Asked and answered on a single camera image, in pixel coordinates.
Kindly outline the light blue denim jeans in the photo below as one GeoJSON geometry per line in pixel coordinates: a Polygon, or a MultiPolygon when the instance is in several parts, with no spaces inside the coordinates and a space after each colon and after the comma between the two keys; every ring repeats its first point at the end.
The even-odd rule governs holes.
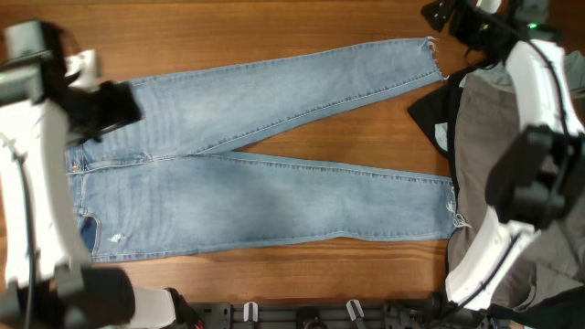
{"type": "Polygon", "coordinates": [[[430,38],[132,80],[139,122],[66,153],[96,262],[352,238],[447,239],[439,175],[250,154],[246,146],[434,82],[430,38]]]}

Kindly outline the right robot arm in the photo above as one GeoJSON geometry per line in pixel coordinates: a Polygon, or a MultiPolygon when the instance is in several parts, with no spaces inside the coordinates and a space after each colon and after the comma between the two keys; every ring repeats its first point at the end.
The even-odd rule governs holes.
{"type": "Polygon", "coordinates": [[[491,169],[484,221],[448,274],[456,311],[485,310],[516,260],[584,187],[584,127],[574,111],[558,29],[545,1],[432,1],[421,10],[435,31],[504,63],[516,92],[520,134],[491,169]]]}

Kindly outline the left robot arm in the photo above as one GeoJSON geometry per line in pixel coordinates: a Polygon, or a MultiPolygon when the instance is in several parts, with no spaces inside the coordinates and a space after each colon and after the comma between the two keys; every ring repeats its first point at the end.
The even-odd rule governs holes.
{"type": "Polygon", "coordinates": [[[7,235],[1,322],[10,328],[165,328],[170,292],[94,268],[77,229],[66,150],[141,113],[128,85],[101,81],[95,54],[66,57],[62,30],[30,20],[5,30],[1,198],[7,235]]]}

